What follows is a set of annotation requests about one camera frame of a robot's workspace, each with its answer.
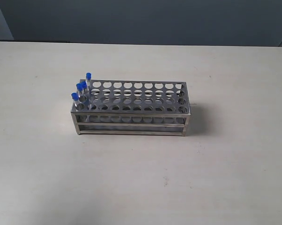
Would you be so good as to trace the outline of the blue-capped test tube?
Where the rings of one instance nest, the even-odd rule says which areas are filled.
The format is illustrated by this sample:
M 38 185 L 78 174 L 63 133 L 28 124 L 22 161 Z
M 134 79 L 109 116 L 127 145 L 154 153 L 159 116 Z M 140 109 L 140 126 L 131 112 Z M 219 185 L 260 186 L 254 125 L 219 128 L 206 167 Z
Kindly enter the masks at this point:
M 83 93 L 83 87 L 81 83 L 76 84 L 77 87 L 77 94 L 79 97 L 79 101 L 82 102 L 84 100 L 84 93 Z
M 80 103 L 78 94 L 77 94 L 76 92 L 73 92 L 73 93 L 71 94 L 71 97 L 72 97 L 72 100 L 73 100 L 73 102 L 74 102 L 75 108 L 77 108 L 77 106 L 78 106 L 79 103 Z
M 91 91 L 91 78 L 92 78 L 92 74 L 90 72 L 86 73 L 86 84 L 87 84 L 88 94 L 90 94 Z
M 81 82 L 81 85 L 82 85 L 82 88 L 83 88 L 83 94 L 85 96 L 88 95 L 88 86 L 87 86 L 87 83 L 85 81 Z

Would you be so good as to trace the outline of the stainless steel test tube rack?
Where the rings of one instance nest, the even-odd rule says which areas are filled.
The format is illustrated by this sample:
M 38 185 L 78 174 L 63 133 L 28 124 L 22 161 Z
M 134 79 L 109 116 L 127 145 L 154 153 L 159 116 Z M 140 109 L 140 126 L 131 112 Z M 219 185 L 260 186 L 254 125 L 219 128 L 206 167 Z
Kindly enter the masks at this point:
M 186 82 L 91 80 L 71 108 L 77 134 L 185 136 L 191 119 Z

